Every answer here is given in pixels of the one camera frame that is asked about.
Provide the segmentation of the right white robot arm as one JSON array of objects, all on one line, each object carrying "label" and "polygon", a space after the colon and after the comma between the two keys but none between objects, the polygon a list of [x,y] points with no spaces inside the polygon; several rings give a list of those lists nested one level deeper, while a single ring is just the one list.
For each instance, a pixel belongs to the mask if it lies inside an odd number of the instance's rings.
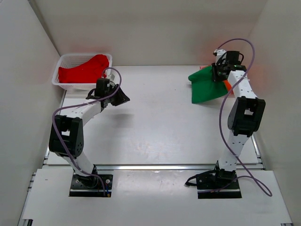
[{"label": "right white robot arm", "polygon": [[213,81],[227,81],[236,98],[227,121],[230,134],[226,149],[216,163],[215,174],[211,176],[211,184],[220,189],[234,179],[237,158],[249,137],[259,129],[266,103],[251,88],[246,67],[242,65],[243,54],[217,49],[214,56]]}]

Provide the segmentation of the green t shirt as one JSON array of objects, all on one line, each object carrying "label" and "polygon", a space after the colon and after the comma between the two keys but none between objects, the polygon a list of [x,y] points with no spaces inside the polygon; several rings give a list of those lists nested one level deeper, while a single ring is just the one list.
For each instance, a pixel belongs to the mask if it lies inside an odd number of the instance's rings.
[{"label": "green t shirt", "polygon": [[207,66],[188,76],[188,80],[191,82],[191,102],[193,104],[211,101],[228,93],[224,82],[214,82],[212,74],[212,66]]}]

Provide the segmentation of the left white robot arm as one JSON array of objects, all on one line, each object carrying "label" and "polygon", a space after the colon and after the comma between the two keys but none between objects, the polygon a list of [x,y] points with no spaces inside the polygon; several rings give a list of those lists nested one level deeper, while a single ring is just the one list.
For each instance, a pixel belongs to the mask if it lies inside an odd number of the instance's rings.
[{"label": "left white robot arm", "polygon": [[130,101],[119,84],[110,79],[98,79],[96,87],[89,91],[86,101],[67,115],[57,114],[51,128],[49,150],[66,160],[77,180],[88,188],[93,188],[103,180],[97,174],[97,168],[84,154],[83,127],[109,104],[118,106]]}]

